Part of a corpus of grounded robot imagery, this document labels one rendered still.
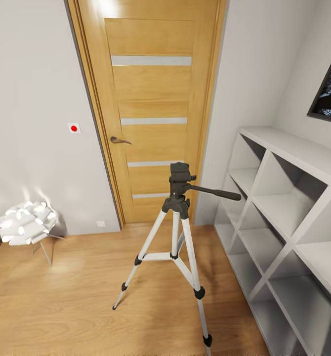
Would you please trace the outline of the camera tripod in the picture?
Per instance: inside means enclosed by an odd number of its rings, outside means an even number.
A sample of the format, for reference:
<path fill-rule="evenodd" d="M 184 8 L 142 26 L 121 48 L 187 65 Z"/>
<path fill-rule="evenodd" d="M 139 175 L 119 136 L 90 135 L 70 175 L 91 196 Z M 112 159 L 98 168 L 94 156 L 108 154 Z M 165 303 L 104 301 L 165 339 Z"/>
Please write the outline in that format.
<path fill-rule="evenodd" d="M 162 210 L 140 252 L 137 255 L 134 268 L 131 271 L 126 282 L 122 284 L 122 292 L 116 301 L 116 304 L 112 307 L 115 310 L 119 300 L 121 299 L 124 291 L 127 289 L 129 282 L 131 281 L 137 267 L 143 261 L 158 261 L 158 260 L 172 260 L 178 266 L 182 274 L 185 276 L 187 281 L 190 283 L 195 292 L 195 297 L 198 300 L 201 322 L 204 332 L 204 343 L 207 347 L 207 356 L 211 356 L 210 346 L 212 344 L 212 336 L 207 332 L 206 319 L 204 314 L 204 308 L 202 303 L 202 298 L 205 296 L 205 289 L 203 286 L 200 286 L 198 270 L 196 265 L 193 241 L 190 231 L 189 225 L 189 216 L 188 209 L 190 207 L 190 199 L 185 200 L 184 193 L 189 189 L 199 190 L 207 193 L 212 193 L 216 196 L 225 197 L 233 200 L 241 200 L 241 195 L 234 192 L 224 191 L 224 190 L 213 190 L 203 187 L 198 187 L 195 185 L 191 185 L 188 183 L 191 180 L 196 180 L 197 176 L 191 176 L 189 171 L 189 164 L 177 162 L 176 164 L 170 165 L 171 176 L 169 178 L 170 182 L 170 196 L 166 198 L 165 203 L 162 207 Z M 173 209 L 173 228 L 172 228 L 172 250 L 169 253 L 154 253 L 154 254 L 146 254 L 146 251 L 152 242 L 161 222 L 163 221 L 166 213 L 169 209 Z M 183 232 L 178 238 L 179 234 L 179 222 L 182 220 Z M 191 272 L 186 267 L 184 262 L 179 257 L 179 252 L 182 248 L 182 245 L 186 241 L 188 257 L 191 267 Z"/>

